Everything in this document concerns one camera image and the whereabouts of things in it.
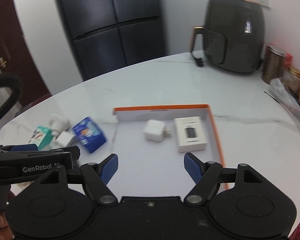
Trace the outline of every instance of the human hand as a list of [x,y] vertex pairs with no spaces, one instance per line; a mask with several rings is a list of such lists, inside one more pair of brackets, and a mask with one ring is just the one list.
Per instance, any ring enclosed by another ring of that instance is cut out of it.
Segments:
[[[8,202],[14,198],[15,195],[10,192],[8,196]],[[0,212],[0,240],[11,240],[13,239],[13,234],[10,230],[8,222],[6,220],[5,212]]]

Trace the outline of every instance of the jar lid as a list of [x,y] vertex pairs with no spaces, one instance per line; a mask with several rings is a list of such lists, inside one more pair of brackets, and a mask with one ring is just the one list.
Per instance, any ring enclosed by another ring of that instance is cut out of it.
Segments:
[[300,70],[298,68],[289,66],[289,70],[293,75],[300,77]]
[[269,50],[282,57],[285,57],[286,55],[286,52],[283,49],[275,45],[269,45]]

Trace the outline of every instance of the white tray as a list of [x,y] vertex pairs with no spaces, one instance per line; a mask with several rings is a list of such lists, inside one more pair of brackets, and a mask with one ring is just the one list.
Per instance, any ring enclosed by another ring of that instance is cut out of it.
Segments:
[[[200,116],[207,137],[205,150],[192,152],[203,162],[216,161],[225,166],[218,133],[208,105],[140,106],[115,108],[117,131],[112,152],[119,157],[119,168],[108,184],[122,196],[180,196],[194,187],[184,169],[184,153],[177,149],[174,118]],[[145,139],[143,130],[149,119],[165,121],[172,135],[162,142]]]

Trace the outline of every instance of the black refrigerator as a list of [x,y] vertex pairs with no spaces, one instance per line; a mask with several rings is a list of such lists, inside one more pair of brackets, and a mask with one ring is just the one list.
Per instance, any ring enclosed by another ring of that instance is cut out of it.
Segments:
[[84,80],[166,56],[159,0],[57,0]]

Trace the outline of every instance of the plastic bag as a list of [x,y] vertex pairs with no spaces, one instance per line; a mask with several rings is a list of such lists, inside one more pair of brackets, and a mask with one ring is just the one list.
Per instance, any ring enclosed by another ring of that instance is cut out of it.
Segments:
[[284,85],[278,78],[270,81],[270,93],[276,97],[300,128],[300,106],[295,98],[285,90]]

